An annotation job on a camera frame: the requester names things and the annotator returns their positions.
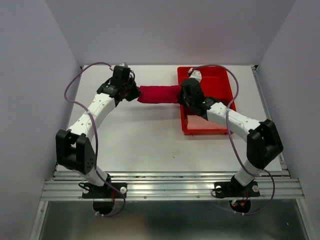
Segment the glass panel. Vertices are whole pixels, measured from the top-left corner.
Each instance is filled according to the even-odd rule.
[[[252,202],[252,211],[267,201]],[[42,240],[303,240],[294,199],[274,200],[253,216],[225,211],[227,201],[129,202],[115,217],[94,215],[92,202],[50,202]]]

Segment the red tray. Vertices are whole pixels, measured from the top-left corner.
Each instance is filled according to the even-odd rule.
[[[177,69],[178,83],[181,84],[188,79],[188,70],[192,66],[180,66]],[[209,66],[199,68],[202,75],[201,88],[206,97],[219,99],[223,104],[228,105],[233,95],[228,79],[227,71],[221,67]],[[236,110],[233,103],[230,108]],[[209,122],[200,116],[196,116],[190,109],[180,106],[181,125],[184,135],[226,135],[228,131],[222,125]]]

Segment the white table surface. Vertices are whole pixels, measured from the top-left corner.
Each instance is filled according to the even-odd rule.
[[[178,83],[176,65],[131,65],[138,86],[170,86]],[[239,81],[235,101],[239,113],[264,121],[266,115],[249,65],[228,65]],[[112,72],[107,66],[93,66],[82,74],[76,100],[89,106],[98,87]],[[233,94],[236,84],[229,75]],[[83,113],[74,106],[70,125]],[[246,160],[246,143],[233,134],[239,155]],[[121,102],[98,129],[97,164],[104,171],[120,172],[233,172],[240,165],[228,136],[185,136],[178,104],[143,104],[136,100]],[[266,168],[281,171],[279,158]],[[59,166],[58,171],[65,170]]]

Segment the fabric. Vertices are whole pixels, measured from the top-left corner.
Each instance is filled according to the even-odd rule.
[[[142,95],[137,99],[144,104],[177,104],[180,85],[174,86],[140,86]]]

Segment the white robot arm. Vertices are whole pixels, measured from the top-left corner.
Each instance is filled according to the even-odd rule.
[[[110,176],[97,166],[91,140],[100,124],[119,102],[123,99],[131,101],[140,95],[130,68],[115,66],[112,77],[98,88],[88,112],[84,112],[67,130],[61,129],[56,134],[57,163],[76,171],[93,186],[105,185],[101,177],[110,183]]]
[[[251,197],[258,197],[260,193],[252,191],[252,187],[257,185],[253,180],[284,149],[274,122],[251,119],[228,109],[218,99],[206,97],[199,80],[192,76],[181,83],[178,98],[178,102],[189,107],[194,114],[224,127],[227,127],[228,112],[229,130],[247,143],[245,169],[241,167],[230,182],[216,182],[215,186],[219,185],[221,191],[217,191],[215,196],[241,197],[250,192]]]

